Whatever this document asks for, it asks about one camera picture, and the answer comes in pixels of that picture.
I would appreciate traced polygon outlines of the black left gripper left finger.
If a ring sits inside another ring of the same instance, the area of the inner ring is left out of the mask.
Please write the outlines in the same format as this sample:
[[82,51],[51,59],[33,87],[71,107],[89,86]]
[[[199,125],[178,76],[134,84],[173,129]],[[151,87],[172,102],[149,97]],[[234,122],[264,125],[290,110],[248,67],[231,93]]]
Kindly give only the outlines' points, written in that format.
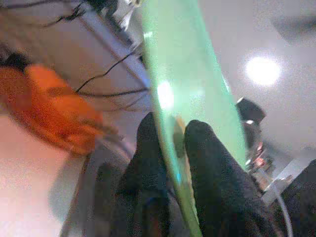
[[116,236],[188,237],[158,141],[153,113],[137,130],[136,152],[116,191]]

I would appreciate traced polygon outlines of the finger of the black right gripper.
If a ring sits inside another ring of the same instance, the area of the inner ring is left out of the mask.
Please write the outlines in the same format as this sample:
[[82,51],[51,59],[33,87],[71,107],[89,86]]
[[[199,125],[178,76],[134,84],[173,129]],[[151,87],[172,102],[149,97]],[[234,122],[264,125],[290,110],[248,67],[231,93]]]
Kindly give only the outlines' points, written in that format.
[[266,117],[266,113],[259,105],[244,97],[238,99],[236,107],[242,121],[251,120],[256,124],[260,124]]

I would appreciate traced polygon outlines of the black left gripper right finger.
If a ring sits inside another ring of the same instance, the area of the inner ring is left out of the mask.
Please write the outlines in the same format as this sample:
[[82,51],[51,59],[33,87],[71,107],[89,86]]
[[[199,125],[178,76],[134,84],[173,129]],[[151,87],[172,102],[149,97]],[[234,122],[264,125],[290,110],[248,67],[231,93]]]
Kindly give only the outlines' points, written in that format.
[[204,237],[276,237],[268,209],[212,128],[192,120],[185,130],[199,228]]

